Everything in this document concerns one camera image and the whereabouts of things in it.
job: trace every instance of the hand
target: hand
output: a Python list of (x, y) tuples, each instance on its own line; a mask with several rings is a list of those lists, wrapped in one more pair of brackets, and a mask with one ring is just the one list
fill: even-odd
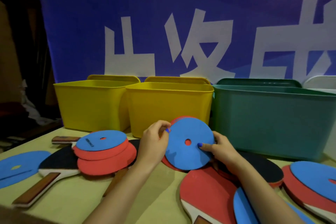
[(237, 175), (238, 170), (245, 163), (245, 159), (236, 151), (226, 136), (213, 131), (217, 144), (198, 144), (199, 148), (211, 152), (214, 157), (224, 163), (228, 170)]
[(162, 160), (168, 146), (169, 133), (166, 131), (171, 124), (165, 120), (153, 123), (143, 132), (140, 139), (136, 163), (152, 171)]

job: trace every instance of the forearm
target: forearm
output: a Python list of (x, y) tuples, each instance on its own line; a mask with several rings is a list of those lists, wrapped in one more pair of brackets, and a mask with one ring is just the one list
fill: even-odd
[(304, 223), (245, 159), (239, 165), (237, 176), (262, 224)]
[(151, 169), (135, 163), (115, 188), (84, 221), (84, 224), (124, 223), (132, 204), (144, 185)]

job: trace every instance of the paddle handle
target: paddle handle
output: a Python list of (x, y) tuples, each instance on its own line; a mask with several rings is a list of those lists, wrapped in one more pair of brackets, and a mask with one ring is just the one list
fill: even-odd
[(12, 203), (14, 206), (18, 207), (29, 207), (32, 205), (47, 189), (55, 182), (55, 179), (61, 173), (49, 173), (47, 176), (43, 177), (39, 182), (33, 185), (25, 193), (15, 199)]
[(114, 176), (114, 178), (112, 179), (110, 185), (107, 187), (106, 191), (104, 192), (103, 197), (106, 197), (106, 195), (107, 195), (111, 190), (114, 189), (114, 187), (115, 187), (115, 186), (120, 182), (120, 180), (126, 175), (127, 171), (128, 171), (128, 168), (126, 167), (126, 168), (123, 168), (123, 169), (119, 170), (119, 171), (115, 174), (115, 176)]
[(80, 137), (75, 136), (55, 136), (52, 140), (52, 144), (71, 144), (72, 142), (77, 142)]
[(211, 224), (211, 222), (208, 222), (202, 216), (197, 216), (197, 219), (195, 220), (194, 224)]

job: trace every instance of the beige tabletop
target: beige tabletop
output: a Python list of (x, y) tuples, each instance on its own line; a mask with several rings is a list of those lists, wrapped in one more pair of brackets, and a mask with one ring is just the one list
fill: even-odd
[[(28, 151), (46, 150), (51, 153), (58, 150), (51, 144), (54, 136), (84, 136), (87, 132), (57, 129), (44, 136), (36, 138), (14, 149), (0, 154), (0, 160)], [(283, 160), (273, 160), (279, 167), (290, 164)], [(322, 163), (336, 167), (336, 162), (324, 159)], [(185, 173), (174, 171), (160, 163), (153, 171), (139, 192), (126, 220), (127, 224), (191, 223), (179, 200), (179, 184)], [(10, 206), (12, 201), (41, 179), (35, 174), (19, 183), (0, 189), (0, 205)], [(108, 187), (111, 176), (89, 178), (77, 175), (65, 178), (54, 184), (30, 209), (28, 214), (48, 219), (57, 223), (79, 224), (99, 204), (103, 193)], [(284, 189), (276, 189), (277, 193), (298, 207), (286, 194)], [(311, 214), (301, 209), (315, 223), (323, 223)]]

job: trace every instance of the yellow plastic bin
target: yellow plastic bin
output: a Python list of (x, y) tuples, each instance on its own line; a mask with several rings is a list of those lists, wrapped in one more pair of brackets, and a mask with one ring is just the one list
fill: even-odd
[(205, 78), (148, 77), (126, 86), (131, 130), (134, 137), (157, 120), (192, 116), (209, 122), (213, 87)]
[(97, 131), (129, 127), (126, 86), (135, 76), (90, 75), (87, 80), (54, 84), (66, 128)]

